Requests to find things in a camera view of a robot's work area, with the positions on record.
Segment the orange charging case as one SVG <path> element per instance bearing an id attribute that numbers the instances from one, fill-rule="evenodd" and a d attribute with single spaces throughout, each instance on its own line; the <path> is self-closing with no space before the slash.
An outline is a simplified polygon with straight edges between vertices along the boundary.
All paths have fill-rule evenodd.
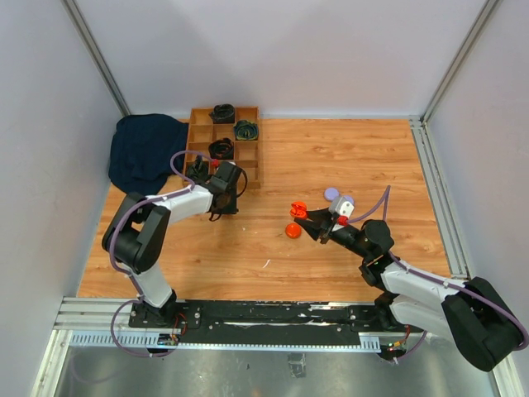
<path id="1" fill-rule="evenodd" d="M 289 213 L 292 218 L 307 219 L 307 205 L 302 201 L 295 201 L 291 204 Z"/>
<path id="2" fill-rule="evenodd" d="M 295 222 L 288 224 L 285 228 L 285 234 L 291 239 L 297 239 L 302 235 L 302 228 Z"/>

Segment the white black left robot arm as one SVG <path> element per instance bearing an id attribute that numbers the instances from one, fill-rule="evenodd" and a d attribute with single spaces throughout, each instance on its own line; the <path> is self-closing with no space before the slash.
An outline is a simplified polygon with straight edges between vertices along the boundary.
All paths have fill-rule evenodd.
<path id="1" fill-rule="evenodd" d="M 211 222 L 238 212 L 239 180 L 247 173 L 233 162 L 222 162 L 204 181 L 192 181 L 166 195 L 128 194 L 102 239 L 112 267 L 125 274 L 136 288 L 137 307 L 145 309 L 157 326 L 165 328 L 177 317 L 177 295 L 159 265 L 169 226 L 195 215 Z"/>

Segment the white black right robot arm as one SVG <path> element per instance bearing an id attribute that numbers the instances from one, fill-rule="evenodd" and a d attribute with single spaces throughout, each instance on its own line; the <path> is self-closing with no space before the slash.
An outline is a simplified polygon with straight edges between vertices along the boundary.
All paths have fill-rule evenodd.
<path id="1" fill-rule="evenodd" d="M 491 371 L 510 353 L 527 348 L 528 331 L 487 280 L 449 279 L 397 258 L 384 220 L 354 227 L 347 210 L 336 207 L 290 213 L 314 241 L 335 242 L 361 258 L 363 279 L 383 292 L 374 311 L 383 330 L 402 324 L 443 337 L 481 371 Z"/>

